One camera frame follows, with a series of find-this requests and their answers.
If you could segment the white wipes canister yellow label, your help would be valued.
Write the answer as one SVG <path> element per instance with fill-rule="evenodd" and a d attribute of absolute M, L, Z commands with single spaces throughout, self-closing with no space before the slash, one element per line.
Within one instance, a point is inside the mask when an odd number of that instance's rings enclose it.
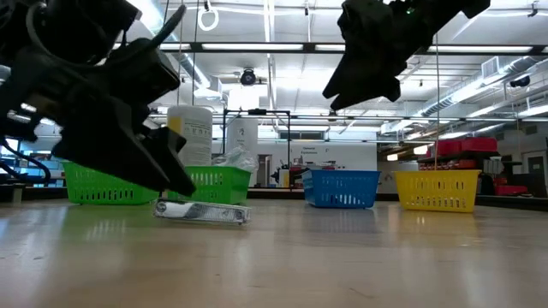
<path fill-rule="evenodd" d="M 179 133 L 186 144 L 178 151 L 185 166 L 210 166 L 212 145 L 212 112 L 208 109 L 179 105 L 168 108 L 167 126 Z"/>

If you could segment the black overhead frame bar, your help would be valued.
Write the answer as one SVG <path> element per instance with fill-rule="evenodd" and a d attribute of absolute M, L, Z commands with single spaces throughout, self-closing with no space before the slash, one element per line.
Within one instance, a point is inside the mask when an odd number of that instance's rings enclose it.
<path fill-rule="evenodd" d="M 337 43 L 163 43 L 159 47 L 164 52 L 185 51 L 190 53 L 309 53 L 309 54 L 342 54 L 345 51 L 344 44 Z M 511 55 L 511 56 L 548 56 L 548 45 L 472 45 L 472 44 L 441 44 L 433 45 L 427 49 L 420 48 L 414 52 L 416 55 L 441 55 L 486 56 L 486 55 Z"/>

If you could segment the green plastic basket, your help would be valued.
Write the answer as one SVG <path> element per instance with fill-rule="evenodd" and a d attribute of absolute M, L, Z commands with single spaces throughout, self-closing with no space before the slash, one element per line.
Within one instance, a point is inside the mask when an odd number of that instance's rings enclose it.
<path fill-rule="evenodd" d="M 63 162 L 68 199 L 75 204 L 133 205 L 157 199 L 159 192 L 70 161 Z"/>
<path fill-rule="evenodd" d="M 247 200 L 251 173 L 230 166 L 188 166 L 196 191 L 186 197 L 177 192 L 168 192 L 167 199 L 176 201 L 201 201 L 216 204 L 241 204 Z"/>

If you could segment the black background rig frame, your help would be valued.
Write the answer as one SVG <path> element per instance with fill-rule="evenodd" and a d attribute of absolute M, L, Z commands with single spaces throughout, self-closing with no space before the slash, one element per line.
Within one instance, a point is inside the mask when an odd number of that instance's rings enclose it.
<path fill-rule="evenodd" d="M 235 118 L 257 119 L 258 128 L 258 168 L 252 172 L 249 186 L 259 188 L 276 187 L 271 178 L 277 166 L 290 159 L 290 139 L 279 139 L 279 128 L 291 129 L 291 113 L 287 110 L 224 110 L 220 128 L 222 129 L 221 153 L 226 153 L 227 126 Z"/>

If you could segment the small red storage bin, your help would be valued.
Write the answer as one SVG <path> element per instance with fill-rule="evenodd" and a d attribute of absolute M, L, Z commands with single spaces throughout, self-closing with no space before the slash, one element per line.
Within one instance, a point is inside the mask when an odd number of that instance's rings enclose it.
<path fill-rule="evenodd" d="M 516 195 L 528 194 L 527 187 L 511 186 L 511 185 L 495 186 L 494 192 L 497 196 L 516 196 Z"/>

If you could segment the white poster pillar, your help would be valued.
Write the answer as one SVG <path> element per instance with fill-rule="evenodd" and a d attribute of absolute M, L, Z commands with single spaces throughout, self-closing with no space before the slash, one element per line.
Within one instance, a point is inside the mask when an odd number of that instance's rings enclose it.
<path fill-rule="evenodd" d="M 226 152 L 237 147 L 245 149 L 254 157 L 258 156 L 258 128 L 257 119 L 235 118 L 228 123 Z"/>

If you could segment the large red storage bins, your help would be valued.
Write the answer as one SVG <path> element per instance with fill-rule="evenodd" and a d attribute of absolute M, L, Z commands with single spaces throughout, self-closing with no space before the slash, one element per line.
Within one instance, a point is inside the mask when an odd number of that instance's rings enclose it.
<path fill-rule="evenodd" d="M 497 152 L 497 140 L 488 137 L 470 137 L 441 140 L 438 145 L 438 155 L 440 157 L 460 154 L 465 151 Z"/>

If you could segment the yellow plastic basket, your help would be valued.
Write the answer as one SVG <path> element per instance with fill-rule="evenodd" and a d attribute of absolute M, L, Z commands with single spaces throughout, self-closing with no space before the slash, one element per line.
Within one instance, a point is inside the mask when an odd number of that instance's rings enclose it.
<path fill-rule="evenodd" d="M 404 210 L 472 213 L 475 206 L 477 169 L 396 171 L 396 188 Z"/>

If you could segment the dark door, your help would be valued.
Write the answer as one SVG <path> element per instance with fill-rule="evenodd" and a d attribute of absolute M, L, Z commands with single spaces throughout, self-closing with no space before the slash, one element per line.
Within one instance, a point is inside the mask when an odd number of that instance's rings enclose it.
<path fill-rule="evenodd" d="M 530 192 L 535 198 L 548 198 L 548 190 L 545 183 L 545 164 L 542 156 L 529 157 L 527 169 L 531 178 Z"/>

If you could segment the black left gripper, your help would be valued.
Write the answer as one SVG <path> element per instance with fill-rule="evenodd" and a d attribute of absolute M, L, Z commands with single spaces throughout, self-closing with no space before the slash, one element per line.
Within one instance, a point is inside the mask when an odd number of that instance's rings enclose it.
<path fill-rule="evenodd" d="M 106 62 L 67 62 L 36 46 L 16 54 L 0 85 L 0 107 L 15 110 L 40 95 L 56 102 L 47 116 L 61 123 L 53 154 L 125 181 L 190 197 L 196 186 L 178 152 L 186 140 L 168 127 L 148 128 L 148 104 L 174 91 L 179 76 L 159 43 L 139 38 L 113 50 Z"/>

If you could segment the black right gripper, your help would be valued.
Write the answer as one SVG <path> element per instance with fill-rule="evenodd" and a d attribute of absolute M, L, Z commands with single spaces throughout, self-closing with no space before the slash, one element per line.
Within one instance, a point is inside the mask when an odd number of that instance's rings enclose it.
<path fill-rule="evenodd" d="M 450 0 L 345 0 L 337 21 L 345 51 L 322 94 L 342 110 L 373 98 L 395 102 L 395 77 L 420 48 L 454 17 Z"/>

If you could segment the clear plastic wrapper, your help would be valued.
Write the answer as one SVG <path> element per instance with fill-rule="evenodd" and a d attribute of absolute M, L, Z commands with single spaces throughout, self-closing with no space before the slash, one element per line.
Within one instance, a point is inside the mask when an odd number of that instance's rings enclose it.
<path fill-rule="evenodd" d="M 258 158 L 244 145 L 238 145 L 223 155 L 214 158 L 211 161 L 213 166 L 235 167 L 247 172 L 254 172 L 258 166 Z"/>

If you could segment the blue plastic basket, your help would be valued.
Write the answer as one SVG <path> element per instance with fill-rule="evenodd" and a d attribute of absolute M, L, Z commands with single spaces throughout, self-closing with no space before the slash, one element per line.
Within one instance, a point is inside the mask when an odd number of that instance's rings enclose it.
<path fill-rule="evenodd" d="M 308 170 L 302 174 L 305 200 L 316 208 L 369 209 L 379 176 L 370 170 Z"/>

